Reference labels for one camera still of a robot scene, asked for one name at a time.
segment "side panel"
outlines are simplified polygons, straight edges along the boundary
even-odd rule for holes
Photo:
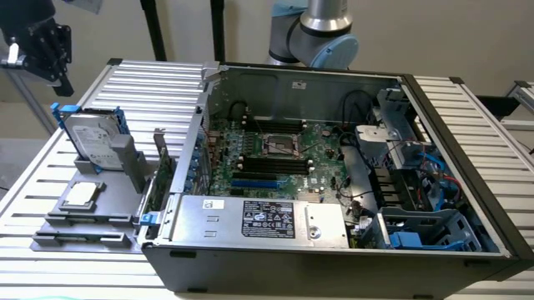
[[[152,246],[143,253],[175,292],[347,298],[443,299],[514,263]]]
[[[524,260],[521,262],[522,267],[516,266],[514,271],[506,271],[501,274],[496,274],[492,277],[493,280],[505,280],[512,275],[517,274],[518,269],[524,271],[533,266],[534,253],[532,247],[525,241],[525,238],[522,237],[506,211],[504,210],[498,199],[496,198],[496,195],[479,174],[478,169],[475,168],[471,160],[466,155],[465,150],[462,149],[457,137],[453,135],[451,130],[449,129],[442,119],[442,115],[446,115],[446,112],[443,110],[439,110],[439,108],[435,108],[435,105],[433,105],[431,101],[429,100],[429,97],[418,82],[415,81],[415,78],[411,75],[405,75],[403,79],[409,86],[410,93],[414,96],[413,100],[421,108],[421,118],[425,118],[427,120],[427,126],[430,126],[429,129],[435,133],[435,137],[442,143],[450,160],[453,161],[462,180],[466,183],[466,187],[469,188],[474,195],[474,198],[477,199],[484,214],[486,215],[492,226],[494,227],[505,243],[506,249],[514,256],[520,257]],[[481,117],[471,117],[471,119],[474,121],[485,122]]]

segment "blue latch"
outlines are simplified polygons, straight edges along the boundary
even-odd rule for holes
[[[437,251],[458,251],[463,249],[465,242],[455,241],[449,245],[426,246],[421,242],[421,237],[417,232],[395,232],[390,235],[391,246],[395,249],[405,250],[437,250]]]
[[[79,105],[63,105],[59,110],[60,113],[75,114],[80,111],[82,107]]]
[[[158,224],[158,216],[155,214],[144,214],[139,220],[142,226],[154,226]]]
[[[124,116],[124,111],[120,109],[120,106],[118,106],[114,110],[114,113],[116,115],[116,120],[119,121],[119,131],[122,134],[130,134],[131,130],[128,128],[128,124],[126,123],[126,116]]]

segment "slotted metal surface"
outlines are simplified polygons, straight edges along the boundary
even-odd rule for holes
[[[530,232],[534,229],[532,157],[463,85],[453,84],[449,78],[429,80],[417,77],[417,81],[427,96],[431,95],[430,101],[441,115],[439,107],[445,103],[457,104],[446,113],[454,115],[457,111],[455,115],[462,117],[443,117],[443,121],[517,228],[525,230],[524,237],[534,248]]]
[[[82,101],[86,106],[126,111],[138,149],[155,159],[151,132],[166,128],[170,152],[179,158],[188,118],[202,93],[202,65],[167,62],[124,61],[108,67]],[[518,165],[514,150],[498,140],[484,116],[469,107],[469,99],[447,78],[418,77],[431,101],[445,114],[450,130],[463,138],[463,150],[473,162],[481,164],[485,179],[501,194],[505,209],[534,244],[534,175],[528,169],[506,168]],[[463,116],[451,110],[467,110]],[[146,258],[140,254],[59,253],[30,250],[31,236],[40,228],[44,214],[52,210],[67,182],[75,174],[75,149],[58,131],[28,166],[10,193],[0,202],[0,299],[67,296],[79,299],[179,299],[164,289]],[[509,191],[506,184],[517,191]],[[479,282],[450,300],[525,300],[534,295],[534,272],[526,271],[505,282]],[[206,295],[204,299],[251,299],[239,296]]]

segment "wire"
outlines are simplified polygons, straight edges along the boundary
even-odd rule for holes
[[[339,147],[342,147],[342,138],[343,138],[345,135],[347,135],[347,136],[354,136],[355,138],[358,138],[357,135],[355,135],[354,133],[351,133],[351,132],[343,132],[343,133],[339,135],[339,138],[338,138]]]
[[[435,156],[430,155],[426,152],[421,152],[417,155],[422,156],[423,158],[429,158],[434,163],[439,165],[442,171],[445,171],[445,162],[442,162]]]
[[[433,171],[430,171],[430,170],[427,170],[427,169],[418,169],[418,168],[415,168],[415,169],[413,169],[413,170],[426,173],[430,177],[433,177],[433,178],[435,179],[435,181],[439,180],[439,174],[438,174],[438,173],[435,173],[435,172],[433,172]]]
[[[455,178],[453,178],[450,176],[443,176],[443,179],[447,180],[447,181],[453,181],[455,183],[455,185],[458,187],[458,192],[457,192],[457,194],[454,196],[454,199],[458,200],[459,199],[459,195],[462,194],[462,185],[461,185],[458,179],[455,179]]]
[[[337,192],[338,192],[338,194],[339,194],[343,198],[349,198],[349,199],[354,200],[354,198],[362,197],[363,195],[375,192],[375,191],[366,191],[366,192],[363,192],[363,193],[359,193],[359,194],[355,195],[355,196],[347,196],[347,195],[345,195],[345,194],[342,193],[342,185],[343,185],[343,183],[345,183],[349,179],[350,179],[350,177],[347,177],[347,178],[343,180],[342,184],[341,184],[341,185],[338,186],[338,188],[337,188]]]
[[[347,92],[346,94],[345,94],[345,96],[343,96],[343,100],[342,100],[342,102],[343,102],[343,104],[342,104],[342,126],[345,126],[345,107],[346,107],[346,102],[347,102],[347,99],[349,99],[349,96],[351,96],[353,94],[357,94],[357,93],[362,93],[362,94],[365,94],[367,97],[369,97],[369,100],[373,102],[373,99],[374,99],[374,97],[371,96],[371,94],[369,94],[369,92],[366,92],[363,89],[355,89],[355,90],[353,90],[353,91],[350,91],[350,92]]]
[[[357,196],[353,196],[353,198],[362,197],[363,195],[367,195],[367,194],[374,193],[374,192],[375,192],[375,191],[366,191],[366,192],[362,192],[362,193],[359,193]]]
[[[407,143],[407,142],[413,142],[413,143],[415,143],[415,144],[417,144],[417,143],[423,144],[422,142],[414,141],[413,139],[405,139],[405,140],[402,140],[402,141],[391,141],[391,142],[398,142],[398,144],[394,145],[394,147],[393,147],[391,149],[389,149],[389,151],[386,152],[386,154],[382,156],[382,159],[381,159],[382,163],[385,163],[385,160],[386,160],[387,155],[391,153],[393,150],[395,150],[395,148],[397,148],[398,146],[403,145],[403,144]]]
[[[230,105],[230,108],[229,108],[229,115],[227,115],[227,117],[226,117],[229,120],[233,118],[233,110],[234,110],[234,106],[235,106],[237,104],[243,104],[245,107],[249,107],[249,104],[247,104],[247,102],[246,102],[245,100],[237,100],[237,101],[234,101],[233,104]]]
[[[303,151],[301,151],[301,153],[305,153],[307,150],[310,150],[311,148],[314,148],[318,144],[321,144],[321,142],[317,142],[314,145],[311,145],[310,147],[307,147]]]
[[[533,155],[534,154],[534,148],[532,149],[525,143],[517,141],[525,148],[526,150],[529,150],[529,154]]]
[[[287,154],[294,155],[293,152],[289,152],[289,151],[286,151],[285,149],[277,148],[275,146],[273,146],[271,144],[269,144],[266,141],[263,141],[263,144],[267,145],[269,147],[271,147],[273,149],[275,149],[275,150],[278,150],[278,151],[282,151],[283,153],[287,153]]]

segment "power supply label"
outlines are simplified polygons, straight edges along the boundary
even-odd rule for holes
[[[291,202],[243,202],[242,234],[247,238],[295,238],[295,210]]]

